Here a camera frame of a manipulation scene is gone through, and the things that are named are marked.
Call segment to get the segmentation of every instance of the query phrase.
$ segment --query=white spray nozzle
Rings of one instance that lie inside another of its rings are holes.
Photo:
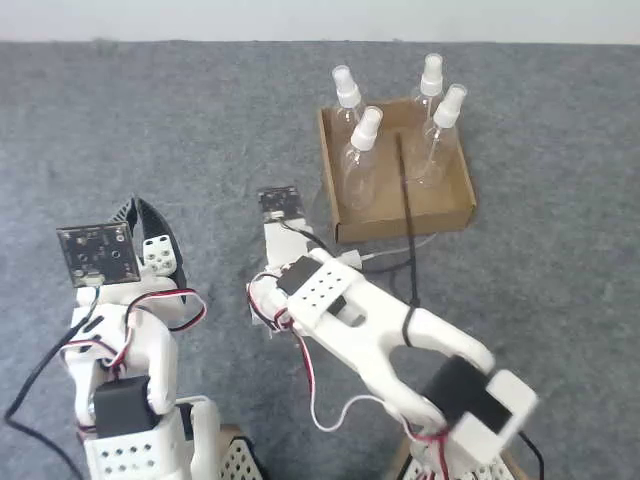
[[[351,135],[351,145],[364,152],[371,150],[378,136],[378,127],[382,121],[382,110],[378,107],[367,107],[360,123]]]
[[[453,84],[447,90],[444,100],[438,105],[436,113],[433,114],[433,121],[440,128],[451,128],[456,124],[462,102],[467,96],[467,89],[460,84]]]
[[[442,57],[437,53],[424,57],[420,92],[428,97],[435,97],[442,92]]]
[[[331,72],[333,80],[336,82],[336,92],[338,102],[344,108],[353,108],[360,103],[362,97],[360,89],[351,76],[351,70],[346,65],[338,65]]]

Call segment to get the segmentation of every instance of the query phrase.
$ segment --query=white wall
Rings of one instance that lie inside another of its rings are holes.
[[[0,39],[640,44],[640,0],[0,0]]]

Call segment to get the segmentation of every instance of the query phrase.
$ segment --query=cardboard box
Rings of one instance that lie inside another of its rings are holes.
[[[336,196],[337,185],[342,182],[342,172],[337,164],[348,138],[334,134],[331,109],[318,112],[325,188],[331,205],[334,237],[338,243],[406,234],[395,136],[399,133],[405,143],[411,129],[419,125],[418,112],[406,99],[374,105],[383,110],[384,116],[376,141],[379,155],[375,175],[378,179],[376,200],[365,211],[346,208]],[[476,208],[476,197],[460,143],[458,155],[449,165],[442,183],[428,189],[410,184],[409,201],[416,234],[462,230],[469,224]]]

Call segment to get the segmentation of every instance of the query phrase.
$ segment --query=clear plastic bottle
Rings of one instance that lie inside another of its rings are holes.
[[[452,156],[458,148],[455,127],[467,89],[459,84],[449,87],[447,95],[433,118],[425,122],[422,139],[416,146],[407,166],[407,176],[425,187],[438,185],[447,172]]]
[[[381,121],[382,110],[377,107],[367,107],[350,141],[342,150],[340,201],[349,209],[364,210],[371,206],[375,198],[374,144]]]
[[[348,137],[362,119],[366,105],[362,101],[360,89],[353,80],[349,67],[338,65],[331,75],[336,83],[338,94],[338,105],[333,112],[333,129],[338,135]]]
[[[420,121],[429,120],[442,101],[442,57],[430,53],[424,58],[424,70],[420,78],[420,86],[411,93],[411,98],[418,106]]]

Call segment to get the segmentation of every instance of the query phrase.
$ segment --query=circuit board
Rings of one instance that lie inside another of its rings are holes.
[[[264,223],[282,220],[295,220],[304,217],[302,199],[298,189],[293,186],[265,188],[258,191],[258,201],[262,208]]]
[[[74,287],[140,281],[126,222],[58,228],[56,232]]]

